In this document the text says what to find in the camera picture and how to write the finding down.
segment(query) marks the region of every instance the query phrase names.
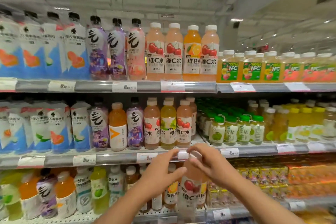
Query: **bottle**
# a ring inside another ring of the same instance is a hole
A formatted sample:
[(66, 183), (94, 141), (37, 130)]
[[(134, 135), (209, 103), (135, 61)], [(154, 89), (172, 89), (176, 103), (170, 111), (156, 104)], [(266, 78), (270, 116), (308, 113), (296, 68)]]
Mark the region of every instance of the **bottle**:
[(145, 148), (155, 150), (160, 145), (160, 109), (156, 100), (147, 100), (144, 112)]
[(150, 23), (146, 35), (147, 80), (160, 81), (165, 72), (165, 37), (161, 32), (161, 23)]
[(191, 164), (191, 158), (197, 158), (202, 162), (203, 156), (197, 151), (191, 151), (189, 158), (183, 164), (187, 168), (187, 172), (181, 179), (177, 198), (178, 218), (182, 218), (185, 223), (195, 222), (198, 194), (201, 191), (202, 182), (205, 180), (202, 171)]
[(20, 26), (20, 46), (23, 52), (25, 79), (46, 78), (44, 37), (37, 14), (24, 11), (24, 21)]
[(86, 48), (89, 55), (89, 71), (93, 80), (107, 80), (107, 33), (102, 28), (100, 18), (91, 16), (91, 26), (86, 30)]
[(110, 200), (105, 169), (97, 166), (94, 167), (90, 180), (93, 212), (95, 214), (103, 214), (109, 208)]
[(243, 70), (238, 78), (243, 82), (260, 82), (262, 60), (256, 57), (256, 51), (246, 51)]
[(277, 58), (277, 52), (265, 52), (261, 67), (261, 81), (279, 82), (281, 63)]
[(264, 132), (265, 125), (263, 116), (252, 116), (250, 142), (252, 142), (253, 144), (262, 144), (264, 140)]
[(112, 80), (127, 80), (127, 37), (121, 27), (121, 19), (113, 18), (113, 28), (107, 37), (111, 53), (110, 74)]
[(301, 62), (303, 64), (303, 82), (317, 82), (320, 75), (320, 65), (316, 62), (315, 56), (315, 52), (301, 54)]
[(274, 116), (273, 140), (284, 143), (287, 139), (288, 131), (288, 109), (280, 109)]
[(288, 131), (287, 131), (287, 141), (290, 143), (295, 142), (296, 130), (299, 128), (299, 109), (291, 108), (288, 114)]
[(307, 143), (313, 124), (312, 108), (304, 107), (299, 113), (300, 126), (296, 130), (296, 140)]
[(128, 32), (128, 75), (130, 80), (146, 78), (145, 33), (141, 29), (141, 20), (132, 19), (132, 27)]
[(2, 77), (23, 78), (24, 62), (19, 45), (19, 25), (14, 22), (12, 12), (0, 9), (0, 74)]
[(57, 183), (57, 177), (50, 173), (50, 168), (41, 169), (41, 177), (37, 182), (36, 189), (42, 203), (41, 216), (49, 219), (57, 215), (57, 202), (54, 186)]
[(273, 133), (273, 123), (274, 123), (274, 114), (275, 109), (274, 108), (268, 108), (266, 112), (264, 112), (264, 125), (265, 125), (265, 137), (264, 142), (272, 142), (274, 138)]
[(224, 118), (215, 116), (210, 125), (209, 142), (214, 146), (222, 146), (225, 136)]
[(239, 144), (247, 145), (250, 141), (250, 116), (241, 115), (238, 120), (237, 141)]
[(106, 150), (109, 146), (108, 111), (103, 106), (103, 98), (97, 97), (91, 108), (90, 121), (93, 133), (93, 147), (95, 150)]
[(322, 139), (335, 140), (336, 139), (336, 108), (327, 107), (323, 120)]
[(140, 150), (144, 145), (144, 112), (139, 105), (138, 97), (131, 97), (131, 107), (127, 109), (128, 136), (130, 150)]
[(234, 53), (234, 50), (223, 51), (223, 57), (218, 61), (216, 82), (237, 82), (241, 58)]
[(36, 190), (38, 180), (32, 170), (24, 174), (21, 179), (19, 192), (23, 217), (26, 220), (34, 219), (41, 214), (41, 199)]
[(120, 165), (112, 165), (108, 174), (108, 189), (110, 191), (110, 203), (112, 206), (119, 197), (124, 195), (125, 174), (120, 170)]
[[(139, 172), (140, 172), (140, 177), (141, 178), (141, 175), (144, 173), (144, 171), (146, 170), (147, 166), (142, 166), (140, 167), (139, 169)], [(149, 200), (147, 201), (147, 203), (145, 203), (141, 208), (140, 208), (140, 212), (141, 213), (148, 213), (149, 210), (151, 209), (152, 207), (152, 200)]]
[[(171, 174), (176, 170), (176, 165), (174, 163), (169, 163), (168, 173)], [(168, 209), (174, 209), (177, 203), (177, 188), (179, 187), (179, 182), (173, 182), (164, 192), (164, 206)]]
[(216, 33), (217, 25), (207, 25), (201, 43), (200, 81), (216, 81), (219, 52), (219, 36)]
[(296, 59), (294, 52), (282, 54), (280, 82), (298, 82), (302, 78), (303, 64)]
[(330, 59), (332, 53), (320, 53), (316, 62), (320, 66), (317, 82), (332, 82), (335, 79), (335, 63)]
[(188, 100), (181, 99), (176, 111), (176, 145), (180, 148), (188, 148), (191, 142), (193, 112), (189, 105)]
[(78, 152), (93, 148), (93, 133), (90, 125), (89, 109), (91, 105), (84, 101), (78, 101), (71, 108), (71, 123), (73, 141)]
[(321, 141), (321, 136), (323, 133), (323, 120), (324, 120), (325, 108), (314, 107), (312, 118), (313, 124), (311, 125), (309, 140)]
[(123, 110), (123, 103), (112, 103), (108, 120), (111, 150), (121, 151), (127, 147), (127, 115)]
[(58, 217), (61, 219), (73, 215), (76, 210), (76, 187), (73, 178), (68, 171), (57, 175), (55, 185)]
[(90, 79), (89, 60), (86, 51), (86, 28), (80, 24), (79, 14), (69, 13), (65, 27), (65, 52), (69, 79)]
[(183, 80), (199, 81), (200, 73), (200, 54), (201, 54), (201, 36), (198, 33), (198, 26), (188, 26), (187, 35), (183, 40), (184, 45), (184, 64)]
[(192, 111), (192, 117), (191, 117), (191, 140), (194, 140), (196, 137), (196, 120), (197, 120), (197, 105), (195, 104), (195, 98), (194, 97), (187, 97), (187, 101), (190, 102), (190, 108)]
[(160, 146), (170, 150), (176, 145), (176, 110), (174, 101), (165, 99), (161, 109)]
[(77, 167), (77, 175), (73, 182), (77, 193), (77, 210), (80, 213), (87, 213), (92, 210), (92, 192), (90, 171), (87, 167)]
[(181, 80), (182, 78), (183, 36), (180, 24), (170, 23), (165, 38), (165, 79)]
[(19, 192), (21, 179), (22, 173), (13, 171), (4, 176), (0, 182), (2, 200), (9, 213), (9, 221), (18, 220), (23, 216)]

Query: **orange juice bottle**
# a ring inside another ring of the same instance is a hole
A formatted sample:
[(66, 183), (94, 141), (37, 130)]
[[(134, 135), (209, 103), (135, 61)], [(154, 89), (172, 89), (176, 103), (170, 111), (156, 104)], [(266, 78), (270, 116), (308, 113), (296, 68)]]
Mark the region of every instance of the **orange juice bottle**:
[(303, 82), (317, 82), (320, 75), (320, 66), (316, 62), (315, 56), (315, 52), (301, 54), (301, 62), (303, 63)]
[(76, 210), (76, 187), (74, 179), (68, 171), (61, 172), (57, 175), (58, 182), (55, 185), (56, 201), (58, 217), (61, 219), (67, 218)]
[(295, 52), (282, 54), (280, 69), (280, 82), (298, 82), (303, 73), (303, 64), (295, 58)]
[(216, 81), (218, 52), (219, 52), (219, 36), (216, 33), (216, 25), (207, 25), (205, 27), (205, 35), (202, 37), (201, 50), (201, 68), (200, 81)]
[(147, 100), (147, 107), (143, 112), (143, 117), (145, 119), (145, 148), (154, 150), (160, 145), (160, 109), (156, 100)]
[(146, 35), (147, 80), (160, 81), (165, 72), (165, 37), (161, 32), (161, 23), (152, 22)]
[(261, 67), (261, 81), (279, 82), (280, 67), (281, 63), (277, 58), (277, 52), (265, 52)]
[(121, 151), (127, 147), (127, 115), (123, 110), (123, 103), (112, 104), (108, 120), (110, 122), (110, 147), (113, 151)]
[(33, 171), (23, 175), (21, 180), (19, 192), (23, 217), (26, 220), (31, 220), (41, 214), (41, 200), (36, 189), (38, 180), (39, 178), (34, 175)]
[(184, 45), (184, 64), (183, 80), (199, 81), (200, 78), (200, 54), (201, 54), (201, 36), (198, 33), (198, 26), (188, 26), (188, 33), (183, 40)]
[(234, 53), (234, 50), (223, 51), (223, 57), (218, 60), (216, 82), (237, 82), (240, 59)]
[(181, 80), (182, 78), (183, 36), (180, 24), (170, 23), (165, 39), (165, 79)]

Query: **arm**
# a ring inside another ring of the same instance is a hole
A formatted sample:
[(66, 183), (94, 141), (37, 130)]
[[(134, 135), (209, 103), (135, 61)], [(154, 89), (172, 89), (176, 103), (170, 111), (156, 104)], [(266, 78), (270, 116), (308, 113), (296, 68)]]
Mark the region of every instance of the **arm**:
[(187, 169), (180, 167), (168, 174), (169, 161), (178, 152), (178, 149), (170, 150), (152, 159), (140, 180), (94, 224), (130, 224), (147, 201), (162, 194), (170, 184), (186, 173)]
[(203, 163), (192, 159), (193, 165), (202, 170), (214, 183), (233, 193), (259, 224), (305, 224), (294, 213), (263, 193), (259, 187), (244, 179), (217, 149), (198, 143), (191, 146), (187, 152), (192, 150), (203, 155)]

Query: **juice bottle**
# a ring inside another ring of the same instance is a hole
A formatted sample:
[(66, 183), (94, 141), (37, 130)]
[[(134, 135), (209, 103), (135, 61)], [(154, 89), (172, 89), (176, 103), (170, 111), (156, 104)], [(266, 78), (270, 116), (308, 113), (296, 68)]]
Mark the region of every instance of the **juice bottle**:
[(110, 191), (109, 206), (112, 206), (119, 197), (124, 195), (125, 174), (120, 165), (112, 165), (108, 174), (108, 190)]
[(234, 50), (223, 51), (223, 57), (218, 60), (216, 82), (237, 82), (241, 59), (234, 53)]
[(165, 37), (161, 32), (161, 23), (150, 23), (146, 35), (147, 80), (160, 81), (165, 72)]
[(92, 210), (92, 192), (90, 171), (87, 167), (77, 167), (77, 175), (73, 183), (77, 193), (77, 210), (80, 213), (87, 213)]
[(207, 25), (202, 37), (200, 81), (216, 81), (219, 52), (219, 36), (216, 33), (216, 25)]
[(165, 79), (181, 80), (183, 36), (180, 32), (180, 24), (169, 24), (165, 39), (165, 50)]
[(113, 151), (121, 151), (127, 146), (127, 115), (123, 103), (112, 103), (112, 111), (108, 115), (110, 147)]
[(145, 119), (145, 148), (154, 150), (160, 145), (160, 109), (156, 100), (147, 100), (147, 107), (143, 112), (143, 116)]
[(90, 59), (89, 71), (93, 80), (107, 80), (110, 73), (107, 63), (107, 33), (102, 28), (98, 16), (93, 15), (90, 20), (91, 27), (86, 30), (86, 48)]
[(296, 130), (296, 139), (307, 143), (309, 141), (310, 130), (313, 125), (312, 108), (304, 107), (299, 113), (300, 126)]
[(140, 150), (144, 145), (144, 112), (139, 105), (138, 97), (131, 97), (131, 107), (127, 109), (128, 136), (130, 150)]
[(188, 26), (188, 33), (183, 40), (184, 64), (183, 80), (199, 81), (200, 78), (200, 54), (201, 54), (201, 36), (198, 33), (198, 26)]
[(76, 187), (68, 171), (61, 172), (57, 175), (57, 180), (55, 192), (58, 217), (64, 219), (73, 215), (76, 210)]
[(287, 139), (288, 131), (288, 109), (279, 109), (274, 116), (273, 140), (283, 143)]
[(238, 120), (237, 141), (239, 144), (247, 145), (250, 141), (250, 116), (242, 115)]
[(214, 146), (221, 146), (225, 136), (224, 118), (222, 116), (215, 116), (210, 125), (209, 142)]
[(197, 120), (197, 105), (195, 104), (195, 98), (194, 97), (187, 97), (187, 101), (190, 102), (190, 108), (192, 111), (192, 117), (191, 117), (191, 140), (194, 140), (196, 136), (196, 120)]
[(23, 217), (26, 220), (31, 220), (41, 214), (41, 200), (36, 190), (38, 180), (33, 170), (29, 170), (21, 179), (19, 192)]
[(170, 150), (176, 145), (176, 110), (174, 101), (165, 99), (161, 109), (160, 146)]
[[(142, 166), (142, 167), (140, 167), (140, 169), (139, 169), (140, 177), (139, 177), (139, 178), (141, 178), (141, 175), (144, 173), (144, 171), (146, 170), (146, 168), (147, 168), (147, 166)], [(141, 212), (141, 213), (148, 213), (149, 210), (151, 209), (151, 207), (152, 207), (152, 201), (149, 200), (149, 201), (147, 201), (147, 203), (145, 203), (145, 204), (140, 208), (140, 211), (139, 211), (139, 212)]]
[(180, 100), (180, 106), (176, 111), (176, 145), (180, 148), (188, 148), (191, 142), (191, 124), (193, 112), (188, 100)]
[(303, 64), (296, 59), (294, 52), (282, 54), (280, 82), (298, 82), (302, 78)]
[(318, 82), (333, 82), (335, 79), (335, 63), (330, 59), (332, 53), (320, 53), (316, 57), (320, 65)]
[(320, 75), (320, 65), (317, 63), (315, 56), (315, 52), (301, 54), (301, 62), (303, 64), (303, 82), (317, 82)]
[(336, 108), (327, 107), (323, 120), (322, 139), (335, 140), (336, 139)]
[(277, 52), (265, 52), (261, 67), (261, 80), (264, 82), (279, 82), (280, 67), (281, 63), (277, 58)]
[(141, 29), (141, 20), (132, 19), (132, 27), (128, 33), (128, 75), (130, 80), (146, 78), (145, 33)]
[(314, 107), (313, 108), (313, 124), (311, 126), (309, 140), (320, 141), (323, 133), (323, 120), (324, 120), (325, 108)]
[(253, 144), (261, 144), (264, 140), (264, 132), (265, 125), (263, 116), (252, 116), (250, 142)]
[(191, 164), (191, 158), (197, 158), (202, 162), (203, 156), (197, 151), (191, 151), (189, 158), (183, 164), (187, 168), (187, 172), (181, 178), (177, 197), (178, 218), (182, 218), (185, 223), (195, 222), (195, 210), (198, 205), (197, 195), (205, 180), (203, 172)]
[(264, 125), (265, 125), (265, 137), (264, 142), (271, 142), (273, 141), (274, 135), (273, 135), (273, 123), (274, 123), (274, 114), (275, 109), (268, 108), (266, 112), (264, 112)]
[[(174, 163), (169, 163), (168, 173), (171, 174), (176, 170), (176, 165)], [(164, 192), (164, 206), (168, 209), (174, 209), (177, 203), (177, 188), (178, 181), (170, 184), (170, 186)]]
[(90, 176), (93, 212), (103, 214), (109, 208), (110, 193), (107, 189), (106, 170), (94, 167)]
[(291, 108), (288, 114), (288, 132), (287, 132), (287, 141), (295, 142), (296, 139), (296, 130), (299, 127), (299, 109)]

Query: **person's right arm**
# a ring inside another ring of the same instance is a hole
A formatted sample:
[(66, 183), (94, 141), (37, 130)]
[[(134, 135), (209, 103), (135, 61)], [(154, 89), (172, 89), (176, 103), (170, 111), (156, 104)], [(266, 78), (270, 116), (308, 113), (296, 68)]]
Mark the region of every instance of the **person's right arm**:
[(212, 182), (233, 193), (257, 223), (305, 224), (301, 218), (271, 199), (251, 181), (244, 179), (217, 149), (198, 143), (189, 147), (187, 152), (193, 150), (203, 155), (203, 162), (193, 158), (191, 163), (202, 170)]

